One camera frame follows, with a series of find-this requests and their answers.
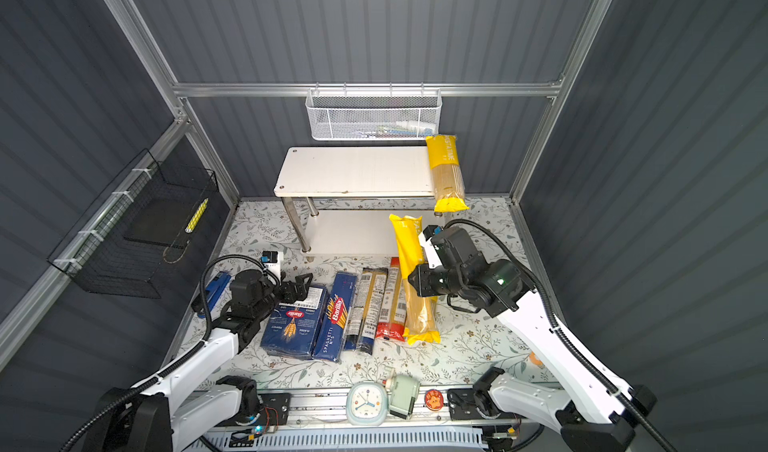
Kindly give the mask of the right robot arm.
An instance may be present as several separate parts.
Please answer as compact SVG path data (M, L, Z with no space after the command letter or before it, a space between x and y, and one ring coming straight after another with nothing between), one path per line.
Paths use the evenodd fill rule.
M560 434L573 451L626 451L657 402L645 386L613 373L555 315L540 282L508 248L488 261L456 219L418 236L426 261L408 275L421 297L459 297L521 338L557 387L536 386L492 367L473 386L478 412L521 415Z

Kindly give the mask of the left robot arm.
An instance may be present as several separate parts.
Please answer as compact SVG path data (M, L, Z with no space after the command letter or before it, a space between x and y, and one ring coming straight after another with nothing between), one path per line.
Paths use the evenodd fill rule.
M209 335L143 382L108 391L64 450L80 442L85 451L181 451L221 422L258 422L265 412L252 379L227 375L202 395L192 394L250 344L278 305L306 299L312 280L306 273L275 284L260 269L237 273Z

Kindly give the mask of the yellow spaghetti bag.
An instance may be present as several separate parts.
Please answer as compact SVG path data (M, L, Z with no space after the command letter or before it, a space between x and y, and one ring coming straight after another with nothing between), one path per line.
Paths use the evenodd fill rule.
M437 299L421 297L408 281L418 265L426 263L423 247L419 242L422 218L390 214L405 292L406 319L404 337L409 346L418 342L440 343L441 335L436 324Z
M444 214L468 210L456 137L444 134L428 136L426 144L436 200L434 212Z

